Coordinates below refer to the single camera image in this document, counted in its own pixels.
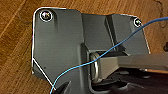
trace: screw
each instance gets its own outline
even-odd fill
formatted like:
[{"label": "screw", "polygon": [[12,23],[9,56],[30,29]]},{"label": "screw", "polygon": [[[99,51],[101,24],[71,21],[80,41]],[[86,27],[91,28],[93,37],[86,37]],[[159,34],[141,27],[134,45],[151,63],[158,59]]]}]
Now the screw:
[{"label": "screw", "polygon": [[140,26],[141,26],[141,21],[140,21],[140,19],[135,18],[135,19],[134,19],[134,25],[135,25],[136,27],[140,27]]},{"label": "screw", "polygon": [[40,18],[45,21],[48,22],[52,19],[52,14],[49,11],[43,11],[40,14]]}]

